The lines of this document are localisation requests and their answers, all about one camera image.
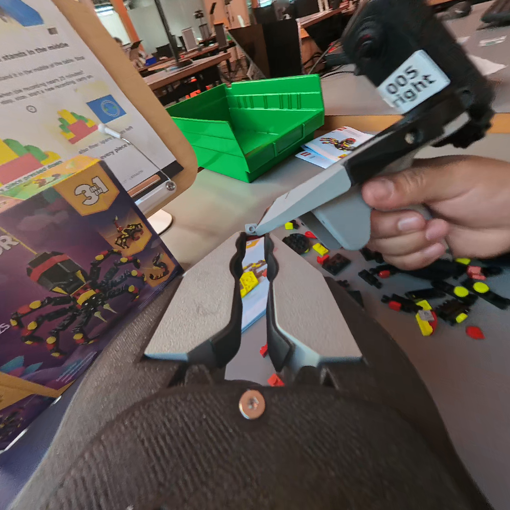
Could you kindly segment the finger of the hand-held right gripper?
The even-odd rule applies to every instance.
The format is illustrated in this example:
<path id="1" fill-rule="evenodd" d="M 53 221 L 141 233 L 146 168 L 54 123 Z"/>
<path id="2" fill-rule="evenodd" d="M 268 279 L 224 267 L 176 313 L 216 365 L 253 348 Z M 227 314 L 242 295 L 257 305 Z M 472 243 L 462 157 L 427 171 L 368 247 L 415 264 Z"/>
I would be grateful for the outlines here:
<path id="1" fill-rule="evenodd" d="M 327 202 L 348 192 L 351 179 L 343 164 L 333 164 L 328 169 L 278 197 L 257 223 L 245 225 L 249 236 L 262 236 L 286 222 L 311 212 Z"/>

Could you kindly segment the green plastic bin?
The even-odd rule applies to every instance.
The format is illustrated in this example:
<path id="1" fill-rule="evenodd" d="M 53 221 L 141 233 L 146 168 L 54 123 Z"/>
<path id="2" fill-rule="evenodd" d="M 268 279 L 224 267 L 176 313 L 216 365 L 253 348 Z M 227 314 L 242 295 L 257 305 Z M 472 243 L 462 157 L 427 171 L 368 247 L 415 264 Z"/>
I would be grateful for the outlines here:
<path id="1" fill-rule="evenodd" d="M 324 124 L 317 74 L 223 84 L 166 111 L 199 167 L 247 183 L 294 156 Z"/>

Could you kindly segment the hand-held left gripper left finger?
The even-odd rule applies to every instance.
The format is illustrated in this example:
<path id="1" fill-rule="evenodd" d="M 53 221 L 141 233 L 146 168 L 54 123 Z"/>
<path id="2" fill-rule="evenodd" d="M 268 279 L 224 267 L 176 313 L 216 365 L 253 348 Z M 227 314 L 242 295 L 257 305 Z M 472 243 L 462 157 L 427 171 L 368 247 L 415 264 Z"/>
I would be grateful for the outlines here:
<path id="1" fill-rule="evenodd" d="M 223 369 L 241 344 L 240 277 L 246 234 L 236 233 L 191 267 L 171 298 L 144 355 Z"/>

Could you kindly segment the closed instruction booklet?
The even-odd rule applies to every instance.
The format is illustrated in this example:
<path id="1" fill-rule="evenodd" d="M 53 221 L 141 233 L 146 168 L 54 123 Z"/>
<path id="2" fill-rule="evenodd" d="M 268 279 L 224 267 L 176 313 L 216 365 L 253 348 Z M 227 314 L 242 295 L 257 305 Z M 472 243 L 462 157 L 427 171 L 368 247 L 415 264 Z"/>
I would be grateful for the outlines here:
<path id="1" fill-rule="evenodd" d="M 301 151 L 295 156 L 312 165 L 327 169 L 349 156 L 371 138 L 373 138 L 372 134 L 343 126 L 303 144 Z"/>

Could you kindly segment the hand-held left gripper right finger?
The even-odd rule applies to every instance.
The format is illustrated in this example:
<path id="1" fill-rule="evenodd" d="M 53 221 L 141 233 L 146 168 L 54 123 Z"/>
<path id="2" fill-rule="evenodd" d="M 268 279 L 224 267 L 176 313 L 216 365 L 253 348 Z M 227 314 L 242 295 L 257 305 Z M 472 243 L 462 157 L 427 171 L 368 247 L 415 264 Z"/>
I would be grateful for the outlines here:
<path id="1" fill-rule="evenodd" d="M 364 366 L 363 354 L 326 279 L 273 235 L 265 235 L 268 354 L 283 381 L 302 369 Z"/>

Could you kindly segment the person's right hand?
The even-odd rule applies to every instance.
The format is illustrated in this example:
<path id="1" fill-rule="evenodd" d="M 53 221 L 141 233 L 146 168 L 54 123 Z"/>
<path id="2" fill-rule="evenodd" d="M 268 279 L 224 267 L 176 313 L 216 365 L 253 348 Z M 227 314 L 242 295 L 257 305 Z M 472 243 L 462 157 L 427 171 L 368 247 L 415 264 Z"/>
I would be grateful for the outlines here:
<path id="1" fill-rule="evenodd" d="M 509 162 L 480 156 L 417 159 L 364 183 L 370 250 L 402 270 L 440 258 L 498 260 L 509 266 Z"/>

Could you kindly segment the open spider instruction booklet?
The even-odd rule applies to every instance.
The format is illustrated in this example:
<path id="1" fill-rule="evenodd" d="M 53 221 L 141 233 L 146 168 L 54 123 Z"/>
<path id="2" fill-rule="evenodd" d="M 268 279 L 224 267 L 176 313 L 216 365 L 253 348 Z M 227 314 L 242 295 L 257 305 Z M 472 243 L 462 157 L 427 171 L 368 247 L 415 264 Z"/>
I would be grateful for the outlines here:
<path id="1" fill-rule="evenodd" d="M 246 240 L 243 273 L 240 278 L 243 306 L 241 332 L 246 331 L 266 313 L 269 280 L 264 243 L 264 238 L 261 237 L 250 236 Z"/>

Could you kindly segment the pile of lego pieces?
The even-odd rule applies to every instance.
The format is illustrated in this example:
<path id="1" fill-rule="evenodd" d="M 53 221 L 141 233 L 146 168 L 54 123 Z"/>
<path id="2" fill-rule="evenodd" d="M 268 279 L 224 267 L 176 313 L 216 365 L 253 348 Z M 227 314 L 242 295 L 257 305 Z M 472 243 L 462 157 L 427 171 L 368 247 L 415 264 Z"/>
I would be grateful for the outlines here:
<path id="1" fill-rule="evenodd" d="M 305 235 L 293 233 L 282 241 L 303 258 L 303 253 L 311 248 L 312 238 L 314 235 L 310 232 Z M 348 282 L 334 278 L 350 264 L 350 260 L 341 253 L 329 254 L 319 241 L 314 247 L 314 250 L 317 249 L 319 249 L 317 263 L 328 272 L 328 275 L 321 273 L 317 267 L 313 267 L 325 277 L 333 294 L 341 289 L 351 295 Z M 390 309 L 415 316 L 421 334 L 425 337 L 434 333 L 439 318 L 452 326 L 465 321 L 479 298 L 498 309 L 509 309 L 509 299 L 494 293 L 487 285 L 487 278 L 499 276 L 503 271 L 503 265 L 498 264 L 498 260 L 495 263 L 489 260 L 484 261 L 482 265 L 476 265 L 469 258 L 456 258 L 455 260 L 441 258 L 423 269 L 404 271 L 393 265 L 383 264 L 382 256 L 378 252 L 366 248 L 362 248 L 361 252 L 367 261 L 380 262 L 380 265 L 369 270 L 363 269 L 358 274 L 363 281 L 374 288 L 381 289 L 380 279 L 395 274 L 407 274 L 428 282 L 428 288 L 411 290 L 403 296 L 392 294 L 383 295 L 381 298 L 381 302 Z M 346 321 L 354 317 L 346 309 L 341 307 L 340 309 Z M 362 332 L 358 335 L 355 334 L 354 327 L 349 326 L 355 340 L 368 334 L 368 319 L 365 319 L 364 312 L 360 327 Z"/>

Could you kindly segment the purple lego set box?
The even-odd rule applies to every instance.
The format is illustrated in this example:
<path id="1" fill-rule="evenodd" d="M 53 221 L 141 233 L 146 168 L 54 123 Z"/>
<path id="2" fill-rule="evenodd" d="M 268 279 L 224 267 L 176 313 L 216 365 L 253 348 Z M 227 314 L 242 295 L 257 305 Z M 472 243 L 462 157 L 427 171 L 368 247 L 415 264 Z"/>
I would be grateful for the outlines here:
<path id="1" fill-rule="evenodd" d="M 183 270 L 106 163 L 1 193 L 1 452 Z"/>

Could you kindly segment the printed instruction sheet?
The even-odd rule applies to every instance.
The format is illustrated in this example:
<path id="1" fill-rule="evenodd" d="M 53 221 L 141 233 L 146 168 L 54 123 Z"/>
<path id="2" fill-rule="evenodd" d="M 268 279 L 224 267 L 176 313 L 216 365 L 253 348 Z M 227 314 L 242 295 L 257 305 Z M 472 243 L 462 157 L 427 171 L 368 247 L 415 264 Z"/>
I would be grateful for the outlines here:
<path id="1" fill-rule="evenodd" d="M 93 159 L 126 190 L 182 169 L 52 1 L 1 1 L 1 191 Z"/>

